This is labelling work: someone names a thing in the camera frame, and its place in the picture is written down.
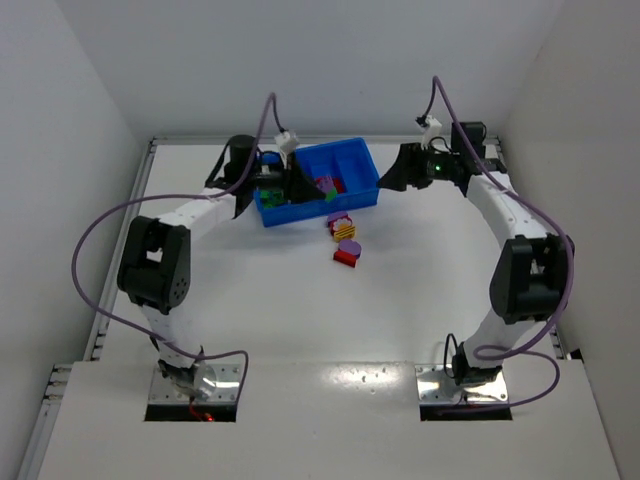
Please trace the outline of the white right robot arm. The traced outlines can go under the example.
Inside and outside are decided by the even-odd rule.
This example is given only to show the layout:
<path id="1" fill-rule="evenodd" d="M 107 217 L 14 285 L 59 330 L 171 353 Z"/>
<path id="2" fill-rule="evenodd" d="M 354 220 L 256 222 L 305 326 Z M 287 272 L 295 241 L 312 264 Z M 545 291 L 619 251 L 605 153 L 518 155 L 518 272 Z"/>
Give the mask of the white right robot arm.
<path id="1" fill-rule="evenodd" d="M 574 245 L 516 194 L 502 161 L 486 157 L 482 123 L 454 127 L 443 149 L 432 145 L 440 122 L 427 115 L 417 123 L 421 141 L 402 144 L 377 185 L 403 192 L 449 181 L 494 234 L 501 253 L 489 284 L 490 309 L 476 332 L 445 357 L 456 384 L 481 385 L 495 379 L 507 358 L 528 350 L 519 340 L 535 323 L 543 323 L 542 334 L 557 323 L 573 280 Z"/>

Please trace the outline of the red rectangular lego brick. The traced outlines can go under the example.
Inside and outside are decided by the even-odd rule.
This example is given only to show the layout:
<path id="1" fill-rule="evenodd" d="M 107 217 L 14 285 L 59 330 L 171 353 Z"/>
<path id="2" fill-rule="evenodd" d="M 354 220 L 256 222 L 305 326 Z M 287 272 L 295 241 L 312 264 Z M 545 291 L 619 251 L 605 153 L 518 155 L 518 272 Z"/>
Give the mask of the red rectangular lego brick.
<path id="1" fill-rule="evenodd" d="M 344 185 L 339 178 L 334 177 L 333 184 L 338 194 L 343 194 L 345 192 Z"/>

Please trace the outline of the purple lego brick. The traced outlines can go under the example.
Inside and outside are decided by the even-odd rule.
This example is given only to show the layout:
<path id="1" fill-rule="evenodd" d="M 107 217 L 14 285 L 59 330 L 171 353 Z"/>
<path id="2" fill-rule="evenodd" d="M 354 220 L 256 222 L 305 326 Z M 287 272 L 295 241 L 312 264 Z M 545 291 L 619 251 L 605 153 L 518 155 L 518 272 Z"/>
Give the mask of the purple lego brick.
<path id="1" fill-rule="evenodd" d="M 321 176 L 317 179 L 318 188 L 326 195 L 326 193 L 334 187 L 333 178 L 331 176 Z"/>

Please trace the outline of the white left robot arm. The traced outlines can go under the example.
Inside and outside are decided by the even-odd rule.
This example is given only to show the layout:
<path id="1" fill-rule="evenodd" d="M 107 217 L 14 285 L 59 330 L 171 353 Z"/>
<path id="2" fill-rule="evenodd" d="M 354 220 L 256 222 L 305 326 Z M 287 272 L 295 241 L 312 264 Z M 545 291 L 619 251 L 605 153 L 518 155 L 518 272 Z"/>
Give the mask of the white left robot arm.
<path id="1" fill-rule="evenodd" d="M 199 194 L 155 218 L 139 215 L 129 225 L 117 286 L 146 317 L 162 375 L 191 398 L 206 378 L 204 349 L 181 306 L 190 289 L 193 244 L 217 225 L 239 217 L 258 189 L 290 203 L 324 196 L 296 159 L 296 135 L 284 130 L 275 144 L 277 160 L 267 164 L 255 137 L 232 136 Z"/>

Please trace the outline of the green lego plate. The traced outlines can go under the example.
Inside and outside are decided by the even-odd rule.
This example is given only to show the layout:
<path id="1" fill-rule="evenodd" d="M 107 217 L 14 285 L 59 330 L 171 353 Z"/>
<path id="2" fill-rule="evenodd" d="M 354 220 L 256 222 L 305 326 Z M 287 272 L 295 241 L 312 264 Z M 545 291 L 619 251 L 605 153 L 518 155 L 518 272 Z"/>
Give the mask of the green lego plate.
<path id="1" fill-rule="evenodd" d="M 337 196 L 337 190 L 336 190 L 335 188 L 332 188 L 331 190 L 329 190 L 329 191 L 326 193 L 325 201 L 326 201 L 327 203 L 329 203 L 329 202 L 333 201 L 333 200 L 335 199 L 335 197 L 336 197 L 336 196 Z"/>

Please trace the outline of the green rectangular lego brick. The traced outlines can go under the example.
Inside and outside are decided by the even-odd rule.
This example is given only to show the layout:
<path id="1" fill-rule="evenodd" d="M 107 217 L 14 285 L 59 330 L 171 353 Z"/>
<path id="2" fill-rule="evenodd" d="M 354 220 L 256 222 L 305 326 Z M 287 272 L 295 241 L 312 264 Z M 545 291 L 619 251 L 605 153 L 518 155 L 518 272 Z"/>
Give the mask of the green rectangular lego brick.
<path id="1" fill-rule="evenodd" d="M 287 203 L 282 189 L 265 189 L 259 191 L 260 204 L 263 208 L 277 208 Z"/>

